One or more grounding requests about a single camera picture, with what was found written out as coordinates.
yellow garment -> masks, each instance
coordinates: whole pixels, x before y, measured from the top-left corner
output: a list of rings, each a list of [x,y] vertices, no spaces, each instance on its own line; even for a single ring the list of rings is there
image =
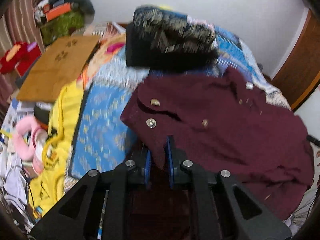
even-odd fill
[[[30,182],[29,203],[35,208],[36,218],[45,215],[63,196],[66,161],[70,154],[82,98],[83,90],[77,88],[76,81],[73,81],[61,89],[51,111],[49,136],[52,128],[57,130],[57,135],[51,137],[44,146],[44,171]],[[50,158],[47,157],[49,146],[52,146]]]

snap button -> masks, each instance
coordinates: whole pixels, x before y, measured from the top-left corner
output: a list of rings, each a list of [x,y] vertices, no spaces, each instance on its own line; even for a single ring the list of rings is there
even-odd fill
[[[208,126],[208,120],[207,120],[207,119],[204,119],[204,120],[202,121],[202,126],[204,126],[204,127],[207,127],[207,126]]]
[[[146,124],[152,129],[152,128],[155,128],[155,127],[156,127],[157,122],[156,122],[155,119],[149,118],[149,119],[146,121]]]
[[[160,101],[158,99],[152,98],[150,104],[153,106],[160,106]]]

metal screw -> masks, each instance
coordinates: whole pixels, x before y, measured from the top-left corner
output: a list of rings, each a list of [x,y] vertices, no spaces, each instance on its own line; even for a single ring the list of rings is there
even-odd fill
[[[97,176],[97,174],[98,174],[98,171],[97,171],[97,170],[89,170],[89,172],[88,172],[88,175],[89,175],[90,177]]]
[[[230,171],[228,171],[228,170],[223,170],[220,172],[220,174],[222,177],[225,177],[225,178],[228,178],[231,175]]]
[[[135,161],[134,160],[127,160],[126,162],[125,162],[125,165],[127,165],[128,167],[132,167],[132,166],[134,166],[136,163],[135,163]]]
[[[184,166],[186,166],[186,167],[191,167],[191,166],[193,165],[193,162],[190,161],[190,160],[185,160],[185,161],[183,161],[182,164],[183,164]]]

maroon jacket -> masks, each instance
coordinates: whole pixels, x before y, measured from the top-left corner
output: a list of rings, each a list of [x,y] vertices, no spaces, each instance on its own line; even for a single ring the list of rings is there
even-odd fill
[[[121,114],[163,168],[166,136],[210,171],[229,170],[280,219],[300,204],[314,176],[307,129],[293,112],[266,103],[228,68],[204,75],[147,77]]]

triangular cutout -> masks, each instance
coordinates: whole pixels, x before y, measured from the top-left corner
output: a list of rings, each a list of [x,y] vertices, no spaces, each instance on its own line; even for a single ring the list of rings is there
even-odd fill
[[[242,217],[245,220],[249,220],[262,213],[262,210],[241,189],[234,187],[233,193],[240,207]]]
[[[87,191],[87,186],[82,185],[72,197],[59,209],[61,215],[76,219],[79,214],[80,207]]]

